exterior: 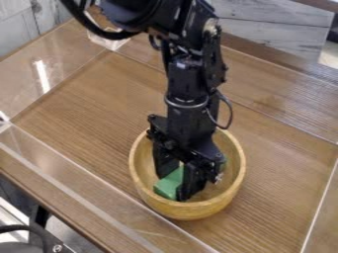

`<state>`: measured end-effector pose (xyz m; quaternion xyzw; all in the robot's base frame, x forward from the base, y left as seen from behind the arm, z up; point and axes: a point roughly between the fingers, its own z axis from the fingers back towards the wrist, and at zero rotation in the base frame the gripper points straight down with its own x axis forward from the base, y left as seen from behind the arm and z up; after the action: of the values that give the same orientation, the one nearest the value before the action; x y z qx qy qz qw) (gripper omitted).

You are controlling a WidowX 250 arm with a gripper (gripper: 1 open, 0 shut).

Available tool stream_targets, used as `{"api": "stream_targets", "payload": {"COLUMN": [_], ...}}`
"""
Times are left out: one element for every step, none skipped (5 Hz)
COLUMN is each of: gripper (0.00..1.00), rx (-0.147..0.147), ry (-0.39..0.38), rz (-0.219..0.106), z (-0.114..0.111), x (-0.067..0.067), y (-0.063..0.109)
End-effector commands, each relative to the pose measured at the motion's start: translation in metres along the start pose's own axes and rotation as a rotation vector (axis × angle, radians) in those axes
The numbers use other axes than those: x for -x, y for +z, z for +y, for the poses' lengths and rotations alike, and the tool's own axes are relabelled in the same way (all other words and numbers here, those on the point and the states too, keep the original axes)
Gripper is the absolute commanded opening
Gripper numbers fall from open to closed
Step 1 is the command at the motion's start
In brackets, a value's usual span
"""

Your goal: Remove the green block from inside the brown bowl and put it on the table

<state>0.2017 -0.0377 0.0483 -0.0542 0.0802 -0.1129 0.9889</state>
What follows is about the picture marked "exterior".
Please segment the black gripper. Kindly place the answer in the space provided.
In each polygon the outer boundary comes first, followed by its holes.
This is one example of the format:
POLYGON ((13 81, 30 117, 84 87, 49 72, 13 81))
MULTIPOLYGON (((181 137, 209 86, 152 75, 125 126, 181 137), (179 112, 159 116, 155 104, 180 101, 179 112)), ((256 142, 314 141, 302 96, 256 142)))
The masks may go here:
MULTIPOLYGON (((213 160, 221 154, 212 141, 219 115, 217 102, 179 104, 167 102, 167 115, 149 115, 148 139, 153 142, 156 175, 164 178, 179 166, 179 160, 203 157, 213 160)), ((208 182, 216 184, 221 178, 223 164, 197 162, 183 164, 181 182, 177 185, 176 200, 185 202, 199 193, 208 182)))

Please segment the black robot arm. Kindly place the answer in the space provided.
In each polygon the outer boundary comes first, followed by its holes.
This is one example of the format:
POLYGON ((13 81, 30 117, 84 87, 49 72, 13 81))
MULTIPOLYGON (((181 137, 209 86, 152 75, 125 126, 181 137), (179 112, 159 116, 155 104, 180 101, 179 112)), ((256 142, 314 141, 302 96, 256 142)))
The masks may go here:
POLYGON ((168 88, 165 116, 148 116, 156 174, 165 179, 180 171, 168 197, 187 201, 223 174, 225 156, 212 135, 228 125, 217 123, 219 105, 228 99, 217 87, 225 82, 227 65, 220 51, 221 27, 205 0, 100 0, 107 20, 120 29, 107 32, 73 0, 60 0, 72 17, 101 38, 119 41, 145 33, 161 52, 168 88))

